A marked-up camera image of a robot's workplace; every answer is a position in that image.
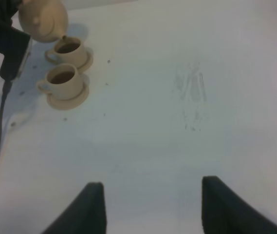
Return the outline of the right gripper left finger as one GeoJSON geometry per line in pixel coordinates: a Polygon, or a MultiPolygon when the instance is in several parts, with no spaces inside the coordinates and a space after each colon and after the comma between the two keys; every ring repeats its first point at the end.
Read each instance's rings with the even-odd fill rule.
{"type": "Polygon", "coordinates": [[[105,234],[107,214],[104,185],[88,183],[45,234],[105,234]]]}

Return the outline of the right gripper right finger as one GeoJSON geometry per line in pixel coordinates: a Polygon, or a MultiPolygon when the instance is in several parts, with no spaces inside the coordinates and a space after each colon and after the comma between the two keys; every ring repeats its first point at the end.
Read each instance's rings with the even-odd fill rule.
{"type": "Polygon", "coordinates": [[[251,207],[217,176],[202,178],[205,234],[277,234],[277,225],[251,207]]]}

